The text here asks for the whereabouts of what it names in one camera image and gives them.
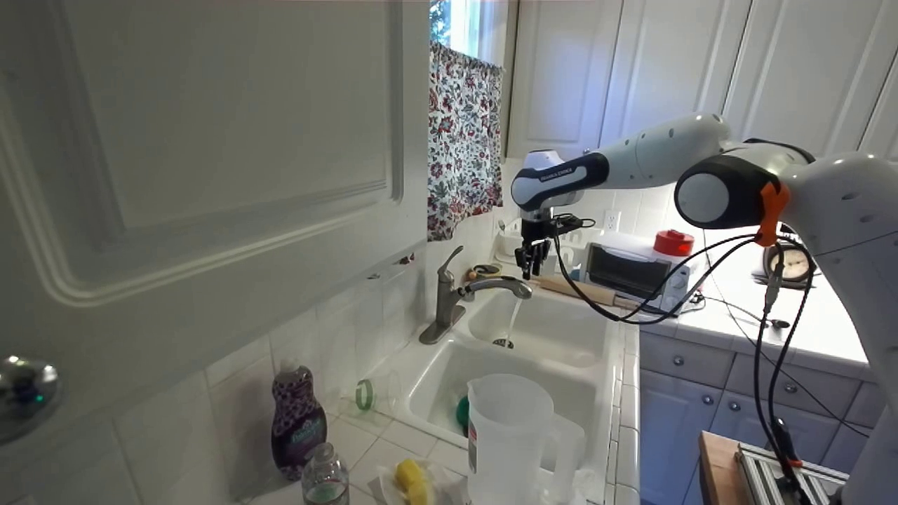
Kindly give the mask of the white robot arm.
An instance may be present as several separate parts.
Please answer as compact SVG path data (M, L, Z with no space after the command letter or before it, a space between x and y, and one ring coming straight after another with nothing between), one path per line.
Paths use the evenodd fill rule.
M865 152L812 156L774 141L732 141L715 115L684 115L562 159L524 156L510 198L529 218L522 247L551 236L545 214L589 187L673 184L679 216L705 229L788 225L844 306L886 406L840 500L898 500L898 166ZM520 253L522 266L543 257Z

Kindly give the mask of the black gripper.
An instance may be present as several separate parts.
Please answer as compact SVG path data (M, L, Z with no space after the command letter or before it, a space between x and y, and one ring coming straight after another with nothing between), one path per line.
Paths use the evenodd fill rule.
M551 242L582 226L593 226L593 218L582 218L576 214L552 214L552 211L529 214L522 218L522 242L513 249L513 257L522 275L534 277L551 253Z

